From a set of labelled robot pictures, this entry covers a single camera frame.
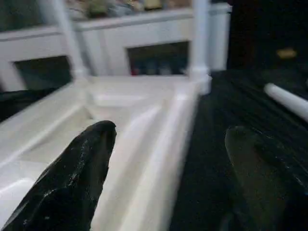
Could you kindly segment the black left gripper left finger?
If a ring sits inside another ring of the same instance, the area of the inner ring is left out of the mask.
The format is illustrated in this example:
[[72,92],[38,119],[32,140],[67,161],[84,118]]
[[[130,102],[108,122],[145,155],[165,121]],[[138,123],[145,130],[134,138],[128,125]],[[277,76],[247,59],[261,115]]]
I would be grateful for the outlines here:
[[88,126],[41,173],[2,230],[89,231],[115,141],[114,122]]

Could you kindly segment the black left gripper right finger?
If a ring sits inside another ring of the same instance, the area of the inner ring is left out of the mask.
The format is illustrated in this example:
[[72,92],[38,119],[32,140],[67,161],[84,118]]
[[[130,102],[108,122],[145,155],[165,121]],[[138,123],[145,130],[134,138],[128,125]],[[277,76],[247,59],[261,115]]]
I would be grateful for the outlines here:
[[225,147],[234,173],[236,215],[245,231],[306,231],[308,194],[283,170],[256,132],[228,128]]

